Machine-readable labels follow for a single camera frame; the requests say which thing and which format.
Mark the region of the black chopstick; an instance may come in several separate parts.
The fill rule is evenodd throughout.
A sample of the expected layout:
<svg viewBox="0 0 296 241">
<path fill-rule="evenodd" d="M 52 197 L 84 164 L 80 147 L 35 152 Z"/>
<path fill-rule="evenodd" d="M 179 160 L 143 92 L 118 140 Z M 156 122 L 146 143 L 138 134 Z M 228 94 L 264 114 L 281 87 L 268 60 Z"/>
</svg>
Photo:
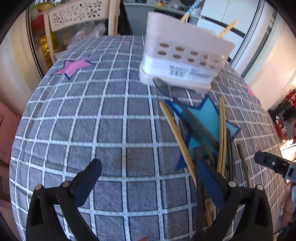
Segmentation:
<svg viewBox="0 0 296 241">
<path fill-rule="evenodd" d="M 234 181 L 234 159 L 233 159 L 233 150 L 232 150 L 232 141 L 230 131 L 226 129 L 227 135 L 227 150 L 228 150 L 228 157 L 229 157 L 229 180 Z"/>
</svg>

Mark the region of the plain wooden chopstick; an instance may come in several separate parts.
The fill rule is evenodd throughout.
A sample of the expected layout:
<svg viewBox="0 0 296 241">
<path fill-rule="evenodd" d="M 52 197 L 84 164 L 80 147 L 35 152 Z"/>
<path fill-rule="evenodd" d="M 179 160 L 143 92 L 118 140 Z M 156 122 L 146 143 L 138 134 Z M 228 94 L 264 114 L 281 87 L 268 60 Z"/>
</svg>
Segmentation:
<svg viewBox="0 0 296 241">
<path fill-rule="evenodd" d="M 226 165 L 226 114 L 225 114 L 225 103 L 224 97 L 219 97 L 219 153 L 217 172 L 225 176 L 225 165 Z"/>
</svg>

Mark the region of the black spoon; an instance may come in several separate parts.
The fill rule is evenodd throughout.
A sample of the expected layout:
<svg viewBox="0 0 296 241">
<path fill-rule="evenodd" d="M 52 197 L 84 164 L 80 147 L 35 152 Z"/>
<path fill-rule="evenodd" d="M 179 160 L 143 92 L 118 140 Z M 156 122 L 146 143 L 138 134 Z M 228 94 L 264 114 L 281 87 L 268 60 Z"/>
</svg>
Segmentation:
<svg viewBox="0 0 296 241">
<path fill-rule="evenodd" d="M 160 78 L 154 77 L 153 83 L 157 87 L 157 89 L 167 97 L 171 97 L 174 102 L 176 102 L 182 110 L 182 122 L 185 123 L 185 126 L 189 133 L 194 137 L 202 146 L 204 151 L 207 153 L 209 160 L 211 162 L 212 166 L 216 165 L 216 161 L 214 158 L 214 155 L 211 151 L 211 149 L 205 144 L 203 141 L 203 137 L 207 137 L 211 144 L 214 146 L 216 150 L 218 150 L 218 143 L 215 141 L 215 139 L 211 136 L 211 134 L 207 131 L 206 128 L 203 127 L 201 122 L 189 111 L 187 107 L 182 102 L 178 101 L 178 98 L 175 96 L 175 94 L 169 94 L 169 86 Z"/>
</svg>

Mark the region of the light wooden chopstick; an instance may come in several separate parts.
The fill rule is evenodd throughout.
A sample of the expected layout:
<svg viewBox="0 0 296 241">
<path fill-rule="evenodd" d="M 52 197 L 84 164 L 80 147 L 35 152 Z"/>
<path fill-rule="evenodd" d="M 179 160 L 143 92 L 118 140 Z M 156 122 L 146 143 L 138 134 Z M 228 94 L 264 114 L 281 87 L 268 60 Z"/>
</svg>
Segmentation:
<svg viewBox="0 0 296 241">
<path fill-rule="evenodd" d="M 187 165 L 187 168 L 189 170 L 189 173 L 192 177 L 192 180 L 195 184 L 196 187 L 196 194 L 197 194 L 197 205 L 198 205 L 198 210 L 197 210 L 197 226 L 199 227 L 204 227 L 208 226 L 210 227 L 212 224 L 211 218 L 210 218 L 210 213 L 208 211 L 208 207 L 206 205 L 206 201 L 204 199 L 204 192 L 202 188 L 202 184 L 199 180 L 199 178 L 196 175 L 196 170 L 195 166 L 193 164 L 193 161 L 190 157 L 190 154 L 187 150 L 187 147 L 185 146 L 185 142 L 183 140 L 182 134 L 177 127 L 174 118 L 171 116 L 170 111 L 164 101 L 160 101 L 159 105 L 166 117 L 166 120 L 171 128 L 171 131 L 174 134 L 174 137 L 178 143 L 178 146 L 180 148 L 180 151 L 184 157 L 185 163 Z"/>
</svg>

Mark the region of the yellow patterned chopstick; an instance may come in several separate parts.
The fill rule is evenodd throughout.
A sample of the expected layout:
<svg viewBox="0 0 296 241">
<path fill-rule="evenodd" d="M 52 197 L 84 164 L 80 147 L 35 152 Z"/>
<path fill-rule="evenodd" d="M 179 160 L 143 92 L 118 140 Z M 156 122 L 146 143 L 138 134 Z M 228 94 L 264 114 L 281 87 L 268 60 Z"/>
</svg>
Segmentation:
<svg viewBox="0 0 296 241">
<path fill-rule="evenodd" d="M 231 24 L 224 28 L 224 30 L 217 36 L 222 39 L 236 24 L 238 20 L 235 19 Z"/>
</svg>

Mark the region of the beige plastic utensil holder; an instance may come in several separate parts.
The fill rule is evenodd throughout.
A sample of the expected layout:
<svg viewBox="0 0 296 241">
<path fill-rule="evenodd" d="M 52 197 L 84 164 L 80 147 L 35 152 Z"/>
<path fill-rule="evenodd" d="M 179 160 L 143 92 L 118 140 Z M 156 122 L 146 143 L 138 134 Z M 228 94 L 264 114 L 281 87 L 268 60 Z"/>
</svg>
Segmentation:
<svg viewBox="0 0 296 241">
<path fill-rule="evenodd" d="M 211 30 L 150 12 L 139 79 L 154 85 L 158 78 L 173 87 L 207 93 L 234 47 Z"/>
</svg>

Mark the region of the white refrigerator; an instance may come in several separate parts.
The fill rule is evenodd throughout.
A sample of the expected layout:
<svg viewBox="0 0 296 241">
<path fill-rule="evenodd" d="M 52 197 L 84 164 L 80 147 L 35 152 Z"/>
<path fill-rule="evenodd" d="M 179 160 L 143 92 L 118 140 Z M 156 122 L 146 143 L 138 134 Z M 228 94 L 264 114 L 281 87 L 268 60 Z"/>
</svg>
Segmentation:
<svg viewBox="0 0 296 241">
<path fill-rule="evenodd" d="M 219 34 L 233 21 L 238 20 L 236 25 L 223 37 L 234 44 L 234 49 L 228 57 L 228 62 L 231 63 L 247 36 L 256 14 L 259 13 L 263 5 L 263 1 L 257 0 L 206 0 L 197 26 Z"/>
</svg>

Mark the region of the blue patterned chopstick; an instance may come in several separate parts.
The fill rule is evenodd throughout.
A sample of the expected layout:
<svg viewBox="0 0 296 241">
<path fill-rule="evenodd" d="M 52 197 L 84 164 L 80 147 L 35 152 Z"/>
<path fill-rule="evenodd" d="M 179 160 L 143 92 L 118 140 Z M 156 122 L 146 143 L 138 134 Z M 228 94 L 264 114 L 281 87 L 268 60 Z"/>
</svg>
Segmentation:
<svg viewBox="0 0 296 241">
<path fill-rule="evenodd" d="M 191 15 L 192 11 L 198 7 L 198 5 L 202 2 L 202 0 L 196 0 L 186 11 L 186 13 L 182 16 L 181 22 L 184 23 L 187 18 Z"/>
</svg>

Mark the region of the beige perforated storage rack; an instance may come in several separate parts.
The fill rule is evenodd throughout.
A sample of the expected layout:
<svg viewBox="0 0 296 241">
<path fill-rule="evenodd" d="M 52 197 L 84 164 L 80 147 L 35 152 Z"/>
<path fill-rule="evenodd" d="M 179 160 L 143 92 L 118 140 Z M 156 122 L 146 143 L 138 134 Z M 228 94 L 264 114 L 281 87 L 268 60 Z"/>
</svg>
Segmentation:
<svg viewBox="0 0 296 241">
<path fill-rule="evenodd" d="M 43 12 L 45 34 L 53 63 L 59 54 L 53 48 L 51 33 L 90 21 L 108 20 L 108 36 L 117 34 L 120 1 L 70 1 Z"/>
</svg>

